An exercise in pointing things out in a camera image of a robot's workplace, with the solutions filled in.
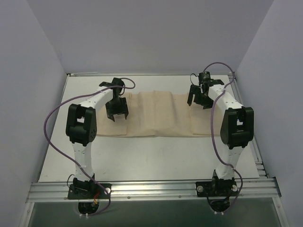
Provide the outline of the beige cloth kit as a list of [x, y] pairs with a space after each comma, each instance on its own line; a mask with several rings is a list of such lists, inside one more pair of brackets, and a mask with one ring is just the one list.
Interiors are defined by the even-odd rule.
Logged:
[[[169, 91], [125, 93], [129, 115], [107, 118], [106, 109], [97, 114], [97, 135], [107, 137], [210, 137], [210, 109], [187, 104], [187, 94]], [[214, 111], [214, 134], [220, 134], [223, 116]]]

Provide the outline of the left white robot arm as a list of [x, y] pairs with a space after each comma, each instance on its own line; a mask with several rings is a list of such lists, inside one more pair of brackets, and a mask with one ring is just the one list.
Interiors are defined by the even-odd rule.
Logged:
[[128, 116], [128, 106], [121, 91], [125, 83], [122, 79], [113, 78], [111, 82], [99, 84], [97, 93], [91, 98], [71, 104], [68, 109], [66, 135], [74, 150], [76, 173], [73, 185], [84, 198], [91, 198], [96, 191], [95, 178], [91, 163], [91, 145], [97, 135], [97, 111], [106, 108], [107, 118], [114, 121], [115, 115]]

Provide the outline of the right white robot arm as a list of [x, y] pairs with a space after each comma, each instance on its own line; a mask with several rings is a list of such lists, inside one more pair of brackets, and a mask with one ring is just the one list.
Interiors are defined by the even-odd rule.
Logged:
[[[215, 195], [227, 190], [227, 183], [234, 181], [237, 163], [242, 151], [254, 137], [254, 110], [239, 103], [229, 92], [220, 79], [211, 78], [210, 72], [203, 71], [197, 75], [198, 85], [190, 86], [187, 104], [200, 105], [210, 109], [210, 131], [214, 152], [219, 165], [214, 171], [210, 189]], [[223, 115], [220, 138], [225, 145], [222, 154], [218, 153], [214, 139], [214, 109], [218, 107]]]

